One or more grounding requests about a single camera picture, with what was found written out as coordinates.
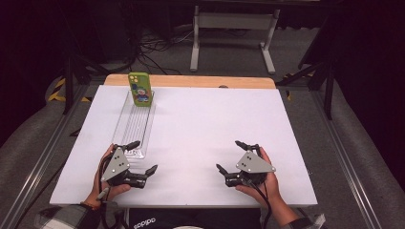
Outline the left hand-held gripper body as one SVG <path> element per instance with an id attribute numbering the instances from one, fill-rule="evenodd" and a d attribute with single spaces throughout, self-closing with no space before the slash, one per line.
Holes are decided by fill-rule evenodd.
<path id="1" fill-rule="evenodd" d="M 130 163 L 123 150 L 124 145 L 113 146 L 112 152 L 107 156 L 107 165 L 101 167 L 101 181 L 110 186 L 128 184 L 131 187 L 143 189 L 148 176 L 145 173 L 134 174 L 130 172 Z"/>

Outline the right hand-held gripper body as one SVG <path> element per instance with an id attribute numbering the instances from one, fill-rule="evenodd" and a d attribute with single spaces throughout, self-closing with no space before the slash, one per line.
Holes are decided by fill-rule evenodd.
<path id="1" fill-rule="evenodd" d="M 238 173 L 228 173 L 224 176 L 224 183 L 228 187 L 237 185 L 254 186 L 265 182 L 268 173 L 274 173 L 276 168 L 263 159 L 258 144 L 252 145 L 253 151 L 245 151 L 236 163 Z"/>

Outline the clear plastic storage tray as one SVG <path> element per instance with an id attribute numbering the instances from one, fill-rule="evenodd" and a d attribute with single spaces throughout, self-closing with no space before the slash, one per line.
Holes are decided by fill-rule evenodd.
<path id="1" fill-rule="evenodd" d="M 132 94 L 127 93 L 112 140 L 117 145 L 139 141 L 138 147 L 125 151 L 124 154 L 128 158 L 144 159 L 146 157 L 155 110 L 155 103 L 150 107 L 136 106 Z"/>

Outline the green cartoon phone case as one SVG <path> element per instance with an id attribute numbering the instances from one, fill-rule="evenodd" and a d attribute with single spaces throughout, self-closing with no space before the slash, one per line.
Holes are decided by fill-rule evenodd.
<path id="1" fill-rule="evenodd" d="M 138 107 L 150 107 L 153 100 L 148 73 L 129 73 L 128 81 L 134 104 Z"/>

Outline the person's left hand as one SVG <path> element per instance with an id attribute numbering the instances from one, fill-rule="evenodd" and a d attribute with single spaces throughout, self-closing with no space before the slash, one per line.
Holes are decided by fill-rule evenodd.
<path id="1" fill-rule="evenodd" d="M 116 196 L 131 190 L 131 186 L 128 184 L 121 184 L 119 186 L 110 187 L 106 182 L 100 183 L 100 179 L 98 178 L 98 176 L 99 172 L 96 171 L 92 191 L 83 201 L 83 204 L 85 206 L 91 207 L 93 210 L 98 210 L 102 203 L 101 200 L 97 199 L 97 196 L 99 195 L 101 189 L 109 188 L 109 194 L 104 197 L 107 201 L 111 201 Z"/>

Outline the person's right hand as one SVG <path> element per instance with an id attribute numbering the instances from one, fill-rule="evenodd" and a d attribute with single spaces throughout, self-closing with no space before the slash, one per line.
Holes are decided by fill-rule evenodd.
<path id="1" fill-rule="evenodd" d="M 278 179 L 274 173 L 268 173 L 265 182 L 260 184 L 258 188 L 264 194 L 263 197 L 256 189 L 249 186 L 238 185 L 236 190 L 254 198 L 266 208 L 268 203 L 272 208 L 276 208 L 284 202 L 279 191 Z"/>

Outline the person's black shirt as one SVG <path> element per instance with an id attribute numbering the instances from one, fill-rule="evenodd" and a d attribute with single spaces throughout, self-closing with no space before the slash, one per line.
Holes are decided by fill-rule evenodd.
<path id="1" fill-rule="evenodd" d="M 131 209 L 133 229 L 262 229 L 259 209 Z"/>

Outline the person's left checked sleeve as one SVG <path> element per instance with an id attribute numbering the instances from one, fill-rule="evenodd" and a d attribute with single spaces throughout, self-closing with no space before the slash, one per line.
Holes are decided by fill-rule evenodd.
<path id="1" fill-rule="evenodd" d="M 73 204 L 41 210 L 33 225 L 36 229 L 97 229 L 100 220 L 99 210 L 84 204 Z"/>

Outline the person's checked sleeve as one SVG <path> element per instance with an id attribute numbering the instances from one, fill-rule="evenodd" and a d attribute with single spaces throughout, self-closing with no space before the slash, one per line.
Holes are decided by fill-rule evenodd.
<path id="1" fill-rule="evenodd" d="M 99 210 L 84 204 L 73 204 L 41 210 L 33 225 L 36 229 L 97 229 L 100 220 Z"/>
<path id="2" fill-rule="evenodd" d="M 296 219 L 281 229 L 327 229 L 324 224 L 326 217 L 324 215 L 316 216 L 314 219 L 300 218 Z"/>

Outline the person's right checked sleeve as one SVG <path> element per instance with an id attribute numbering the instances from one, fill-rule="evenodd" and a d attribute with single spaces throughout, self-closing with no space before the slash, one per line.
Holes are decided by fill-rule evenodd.
<path id="1" fill-rule="evenodd" d="M 281 229 L 327 229 L 324 224 L 326 217 L 324 215 L 316 216 L 314 219 L 300 218 L 296 219 Z"/>

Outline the black tripod stand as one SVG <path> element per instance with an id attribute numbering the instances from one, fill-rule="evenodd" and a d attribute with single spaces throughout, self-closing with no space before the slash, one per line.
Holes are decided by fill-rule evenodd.
<path id="1" fill-rule="evenodd" d="M 318 91 L 326 84 L 324 96 L 324 112 L 331 120 L 331 101 L 334 81 L 335 38 L 338 34 L 339 22 L 336 16 L 330 15 L 315 35 L 306 53 L 301 59 L 297 73 L 288 73 L 276 86 L 287 86 L 290 83 L 313 73 L 307 87 L 311 91 Z"/>
<path id="2" fill-rule="evenodd" d="M 88 67 L 102 75 L 108 75 L 110 73 L 104 67 L 82 55 L 75 53 L 66 55 L 64 66 L 66 98 L 64 115 L 66 115 L 74 105 L 74 78 L 76 78 L 81 85 L 88 85 L 90 83 L 91 71 L 88 70 Z"/>

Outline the yellow black hazard tape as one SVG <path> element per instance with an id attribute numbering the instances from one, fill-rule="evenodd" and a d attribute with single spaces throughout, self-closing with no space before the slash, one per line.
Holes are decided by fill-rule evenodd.
<path id="1" fill-rule="evenodd" d="M 62 86 L 65 85 L 65 81 L 66 80 L 65 80 L 64 77 L 61 77 L 57 81 L 56 85 L 53 88 L 53 91 L 51 92 L 51 95 L 48 98 L 48 101 L 54 101 L 55 100 L 55 101 L 66 102 L 66 97 L 63 96 L 63 95 L 59 95 L 59 92 L 60 92 Z M 93 98 L 90 97 L 90 96 L 83 96 L 80 101 L 82 101 L 82 102 L 92 102 Z"/>

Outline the dark curtain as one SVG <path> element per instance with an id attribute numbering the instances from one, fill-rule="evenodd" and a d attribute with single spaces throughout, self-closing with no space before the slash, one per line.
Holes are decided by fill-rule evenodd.
<path id="1" fill-rule="evenodd" d="M 405 0 L 348 0 L 337 81 L 388 168 L 405 186 Z"/>
<path id="2" fill-rule="evenodd" d="M 62 40 L 106 60 L 90 14 L 92 0 L 0 0 L 0 146 L 45 106 L 64 65 Z"/>

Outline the aluminium floor rail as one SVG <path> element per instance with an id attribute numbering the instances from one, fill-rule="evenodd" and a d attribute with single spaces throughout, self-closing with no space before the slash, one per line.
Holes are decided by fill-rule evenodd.
<path id="1" fill-rule="evenodd" d="M 39 156 L 39 159 L 36 161 L 30 173 L 28 174 L 25 183 L 18 193 L 18 196 L 16 197 L 13 205 L 0 224 L 0 229 L 14 229 L 17 225 L 18 220 L 22 218 L 22 215 L 27 209 L 29 201 L 32 198 L 36 187 L 38 186 L 41 178 L 43 177 L 43 174 L 48 167 L 48 164 L 50 163 L 54 155 L 54 149 L 58 144 L 62 133 L 66 129 L 66 126 L 69 124 L 70 119 L 75 113 L 77 106 L 80 104 L 82 96 L 86 93 L 88 88 L 88 85 L 81 85 L 77 87 L 77 91 L 74 93 L 74 99 L 71 108 L 66 114 L 63 114 L 60 117 L 50 140 L 45 146 L 45 149 Z"/>
<path id="2" fill-rule="evenodd" d="M 350 157 L 344 147 L 344 144 L 334 126 L 334 123 L 328 119 L 324 111 L 323 98 L 318 92 L 311 92 L 311 97 L 315 103 L 315 107 L 328 130 L 332 145 L 335 149 L 337 160 L 343 170 L 346 181 L 349 183 L 352 195 L 360 210 L 368 229 L 382 229 L 378 217 L 370 203 L 370 200 L 365 192 L 364 186 L 356 173 Z"/>

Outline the white metal desk frame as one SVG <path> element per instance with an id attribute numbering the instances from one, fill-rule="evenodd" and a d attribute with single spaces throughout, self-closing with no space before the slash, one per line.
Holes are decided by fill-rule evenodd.
<path id="1" fill-rule="evenodd" d="M 190 71 L 196 72 L 199 66 L 200 29 L 237 29 L 267 31 L 266 40 L 260 43 L 260 49 L 269 74 L 275 74 L 275 67 L 270 56 L 270 43 L 279 19 L 279 10 L 271 14 L 200 12 L 198 6 L 193 17 L 193 47 Z"/>

